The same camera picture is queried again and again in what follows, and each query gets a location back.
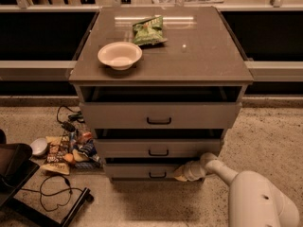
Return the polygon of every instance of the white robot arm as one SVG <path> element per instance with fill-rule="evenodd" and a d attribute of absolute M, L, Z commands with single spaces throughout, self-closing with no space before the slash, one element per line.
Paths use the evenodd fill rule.
<path fill-rule="evenodd" d="M 174 172 L 175 179 L 183 182 L 204 178 L 206 174 L 216 174 L 229 186 L 229 227 L 298 226 L 299 212 L 295 204 L 257 172 L 238 173 L 212 153 Z"/>

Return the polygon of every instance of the cabinet top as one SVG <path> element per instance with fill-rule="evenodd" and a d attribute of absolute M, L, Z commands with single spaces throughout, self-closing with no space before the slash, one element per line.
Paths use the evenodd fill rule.
<path fill-rule="evenodd" d="M 131 42 L 132 25 L 163 15 L 163 44 L 142 47 L 143 56 L 130 69 L 116 71 L 98 60 L 98 51 L 113 42 Z M 104 8 L 70 77 L 80 84 L 251 83 L 239 49 L 220 13 L 205 8 Z"/>

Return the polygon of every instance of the drawer cabinet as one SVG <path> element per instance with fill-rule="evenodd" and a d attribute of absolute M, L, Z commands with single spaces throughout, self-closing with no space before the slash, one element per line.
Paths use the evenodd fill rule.
<path fill-rule="evenodd" d="M 147 14 L 163 14 L 169 40 L 142 48 L 128 70 L 101 65 L 99 49 L 119 36 L 131 41 L 130 18 Z M 110 180 L 171 181 L 178 166 L 220 154 L 252 77 L 215 8 L 110 8 L 70 82 Z"/>

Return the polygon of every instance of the white bowl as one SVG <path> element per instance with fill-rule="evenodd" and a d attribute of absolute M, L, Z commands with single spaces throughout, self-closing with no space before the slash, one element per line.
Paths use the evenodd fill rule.
<path fill-rule="evenodd" d="M 30 144 L 32 148 L 32 154 L 34 156 L 42 156 L 46 154 L 47 141 L 45 138 L 38 138 Z"/>
<path fill-rule="evenodd" d="M 98 52 L 98 60 L 115 70 L 130 68 L 141 56 L 141 48 L 136 44 L 128 42 L 107 44 Z"/>

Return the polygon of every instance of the black handle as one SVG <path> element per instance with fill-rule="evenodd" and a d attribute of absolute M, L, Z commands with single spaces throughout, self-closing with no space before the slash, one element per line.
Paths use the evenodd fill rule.
<path fill-rule="evenodd" d="M 168 125 L 171 123 L 171 117 L 169 117 L 167 120 L 151 120 L 149 117 L 147 117 L 146 121 L 150 125 Z"/>
<path fill-rule="evenodd" d="M 164 172 L 162 176 L 152 176 L 152 174 L 150 173 L 150 178 L 157 179 L 157 178 L 166 178 L 166 177 L 167 177 L 167 172 Z"/>
<path fill-rule="evenodd" d="M 163 153 L 163 154 L 154 154 L 151 152 L 151 150 L 149 149 L 149 155 L 150 156 L 168 156 L 169 155 L 169 150 L 167 149 L 167 152 Z"/>

